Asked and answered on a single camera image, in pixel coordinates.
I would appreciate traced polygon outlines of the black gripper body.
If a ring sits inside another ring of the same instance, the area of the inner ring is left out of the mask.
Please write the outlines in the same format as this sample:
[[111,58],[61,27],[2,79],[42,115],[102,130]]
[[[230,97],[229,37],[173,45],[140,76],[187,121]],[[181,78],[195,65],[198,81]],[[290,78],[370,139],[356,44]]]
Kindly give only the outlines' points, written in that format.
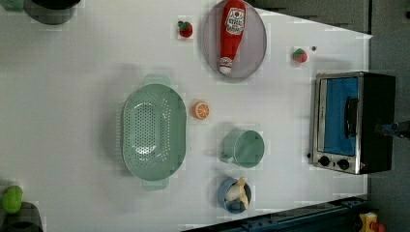
[[385,125],[376,125],[374,131],[384,136],[410,138],[410,122],[399,122]]

